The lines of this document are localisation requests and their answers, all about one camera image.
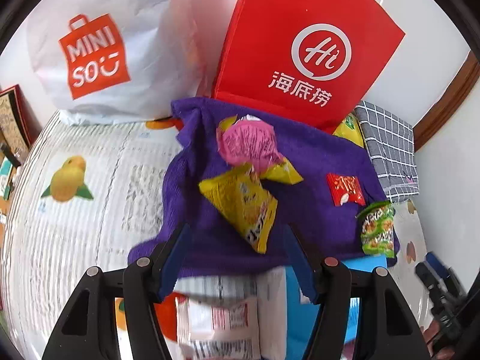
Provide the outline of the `pink white snack packet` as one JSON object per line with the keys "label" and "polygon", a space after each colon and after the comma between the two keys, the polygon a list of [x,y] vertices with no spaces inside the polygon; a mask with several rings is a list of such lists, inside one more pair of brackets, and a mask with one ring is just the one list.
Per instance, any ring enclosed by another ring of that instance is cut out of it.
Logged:
{"label": "pink white snack packet", "polygon": [[232,306],[177,298],[176,339],[185,359],[260,359],[257,298]]}

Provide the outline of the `blue tissue pack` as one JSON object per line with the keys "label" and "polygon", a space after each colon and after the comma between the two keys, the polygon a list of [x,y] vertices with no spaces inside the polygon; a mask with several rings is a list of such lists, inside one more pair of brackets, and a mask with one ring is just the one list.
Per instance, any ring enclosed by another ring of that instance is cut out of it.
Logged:
{"label": "blue tissue pack", "polygon": [[[258,302],[259,359],[300,359],[306,349],[319,306],[302,293],[292,267],[276,267],[260,275],[199,276],[179,279],[176,299],[188,297],[214,306],[232,306],[247,297]],[[186,359],[174,331],[166,336],[173,359]]]}

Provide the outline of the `green snack packet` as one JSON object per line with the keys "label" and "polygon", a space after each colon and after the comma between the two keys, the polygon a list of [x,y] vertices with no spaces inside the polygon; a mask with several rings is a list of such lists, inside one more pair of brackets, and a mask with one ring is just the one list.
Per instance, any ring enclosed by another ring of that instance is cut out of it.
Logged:
{"label": "green snack packet", "polygon": [[358,213],[360,241],[365,254],[395,257],[394,217],[395,209],[389,201],[374,202]]}

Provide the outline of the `purple towel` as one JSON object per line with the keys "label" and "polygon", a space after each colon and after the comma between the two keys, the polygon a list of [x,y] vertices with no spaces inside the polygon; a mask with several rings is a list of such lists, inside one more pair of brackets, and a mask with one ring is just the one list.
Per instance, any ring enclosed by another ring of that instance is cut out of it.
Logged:
{"label": "purple towel", "polygon": [[[183,127],[176,139],[181,152],[163,178],[163,225],[158,235],[134,246],[128,262],[151,254],[179,224],[190,225],[193,237],[180,275],[247,275],[289,263],[283,228],[293,224],[314,250],[339,260],[363,256],[354,202],[336,206],[326,176],[355,176],[366,203],[386,199],[366,150],[358,145],[293,120],[207,97],[172,103]],[[219,155],[216,127],[229,116],[257,116],[272,125],[279,151],[304,178],[295,185],[266,180],[263,186],[278,201],[277,214],[264,254],[256,253],[220,212],[200,193],[199,182],[228,170]]]}

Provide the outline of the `red small snack packet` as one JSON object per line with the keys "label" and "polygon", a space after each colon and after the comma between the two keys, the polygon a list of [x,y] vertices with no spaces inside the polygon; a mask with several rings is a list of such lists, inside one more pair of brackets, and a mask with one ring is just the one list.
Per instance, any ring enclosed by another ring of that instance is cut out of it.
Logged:
{"label": "red small snack packet", "polygon": [[343,206],[346,203],[365,206],[364,194],[356,176],[328,173],[326,180],[335,206]]}

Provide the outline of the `grey checked folded cloth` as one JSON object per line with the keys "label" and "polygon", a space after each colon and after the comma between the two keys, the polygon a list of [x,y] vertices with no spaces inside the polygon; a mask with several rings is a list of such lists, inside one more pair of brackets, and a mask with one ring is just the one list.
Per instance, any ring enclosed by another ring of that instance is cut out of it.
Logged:
{"label": "grey checked folded cloth", "polygon": [[413,127],[370,102],[360,102],[355,115],[387,199],[402,203],[419,194]]}

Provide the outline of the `small yellow snack packet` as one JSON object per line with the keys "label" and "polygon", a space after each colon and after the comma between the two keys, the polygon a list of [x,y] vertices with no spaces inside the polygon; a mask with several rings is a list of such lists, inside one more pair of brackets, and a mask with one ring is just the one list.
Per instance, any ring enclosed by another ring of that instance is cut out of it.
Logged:
{"label": "small yellow snack packet", "polygon": [[296,185],[304,180],[287,157],[280,163],[269,166],[259,177],[262,180],[270,180],[285,185]]}

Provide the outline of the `yellow green bag behind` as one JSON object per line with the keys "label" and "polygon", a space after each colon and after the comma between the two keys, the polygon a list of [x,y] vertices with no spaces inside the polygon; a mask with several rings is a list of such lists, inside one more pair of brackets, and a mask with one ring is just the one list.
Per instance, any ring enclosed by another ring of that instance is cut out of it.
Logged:
{"label": "yellow green bag behind", "polygon": [[347,139],[359,147],[365,147],[365,142],[360,130],[358,119],[353,113],[350,113],[345,117],[341,124],[336,127],[333,135]]}

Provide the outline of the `framed picture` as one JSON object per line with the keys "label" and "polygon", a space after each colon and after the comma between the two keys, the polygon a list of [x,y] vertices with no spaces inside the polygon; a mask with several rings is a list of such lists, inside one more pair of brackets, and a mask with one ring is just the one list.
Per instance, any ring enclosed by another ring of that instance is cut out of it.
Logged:
{"label": "framed picture", "polygon": [[18,85],[1,90],[1,143],[22,164],[34,142],[23,94]]}

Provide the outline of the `pink round snack packet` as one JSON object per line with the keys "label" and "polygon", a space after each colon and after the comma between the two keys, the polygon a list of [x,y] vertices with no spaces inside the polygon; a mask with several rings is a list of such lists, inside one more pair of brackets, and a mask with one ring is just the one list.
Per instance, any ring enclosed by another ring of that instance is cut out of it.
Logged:
{"label": "pink round snack packet", "polygon": [[216,128],[216,142],[219,155],[235,167],[251,164],[257,172],[264,172],[284,159],[274,128],[256,116],[223,119]]}

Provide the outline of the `white Miniso plastic bag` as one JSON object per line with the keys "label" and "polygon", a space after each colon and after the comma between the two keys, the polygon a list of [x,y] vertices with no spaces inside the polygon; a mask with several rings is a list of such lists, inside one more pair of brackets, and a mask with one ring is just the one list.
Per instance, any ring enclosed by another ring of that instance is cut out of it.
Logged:
{"label": "white Miniso plastic bag", "polygon": [[27,42],[67,125],[166,118],[206,80],[191,0],[41,0]]}

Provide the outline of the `red Haidilao paper bag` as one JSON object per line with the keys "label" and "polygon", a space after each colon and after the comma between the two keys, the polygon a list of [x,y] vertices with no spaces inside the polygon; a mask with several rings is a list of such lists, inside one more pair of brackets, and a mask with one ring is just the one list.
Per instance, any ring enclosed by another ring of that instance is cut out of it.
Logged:
{"label": "red Haidilao paper bag", "polygon": [[331,133],[403,38],[375,0],[238,0],[213,95]]}

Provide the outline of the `brown door frame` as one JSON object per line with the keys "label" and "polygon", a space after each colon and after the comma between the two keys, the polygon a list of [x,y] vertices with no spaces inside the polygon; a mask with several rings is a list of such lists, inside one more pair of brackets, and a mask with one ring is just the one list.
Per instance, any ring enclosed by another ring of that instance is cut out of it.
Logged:
{"label": "brown door frame", "polygon": [[479,61],[472,51],[445,89],[442,97],[414,126],[415,151],[426,144],[456,113],[479,79]]}

